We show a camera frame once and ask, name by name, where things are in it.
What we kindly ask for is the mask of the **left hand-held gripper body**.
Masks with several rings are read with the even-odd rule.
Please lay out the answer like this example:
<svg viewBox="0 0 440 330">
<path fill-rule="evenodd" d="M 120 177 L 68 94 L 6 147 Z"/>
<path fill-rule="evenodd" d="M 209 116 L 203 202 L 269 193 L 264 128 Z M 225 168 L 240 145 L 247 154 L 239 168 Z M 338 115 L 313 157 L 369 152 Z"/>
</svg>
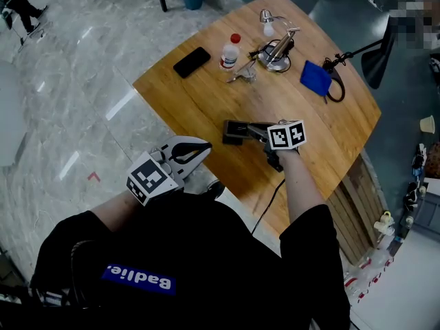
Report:
<svg viewBox="0 0 440 330">
<path fill-rule="evenodd" d="M 143 152 L 131 165 L 126 187 L 142 206 L 146 206 L 151 201 L 183 190 L 184 181 L 173 171 L 164 151 L 155 147 L 150 152 Z"/>
</svg>

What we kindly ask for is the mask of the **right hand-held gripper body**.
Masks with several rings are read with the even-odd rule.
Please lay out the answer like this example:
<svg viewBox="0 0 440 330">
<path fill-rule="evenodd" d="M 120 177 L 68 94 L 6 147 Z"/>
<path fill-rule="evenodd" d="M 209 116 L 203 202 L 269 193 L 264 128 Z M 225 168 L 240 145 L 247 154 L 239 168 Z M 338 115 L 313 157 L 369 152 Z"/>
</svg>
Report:
<svg viewBox="0 0 440 330">
<path fill-rule="evenodd" d="M 265 132 L 264 152 L 268 164 L 278 172 L 283 171 L 279 162 L 278 151 L 298 150 L 298 147 L 307 142 L 304 122 L 297 120 L 269 126 Z"/>
</svg>

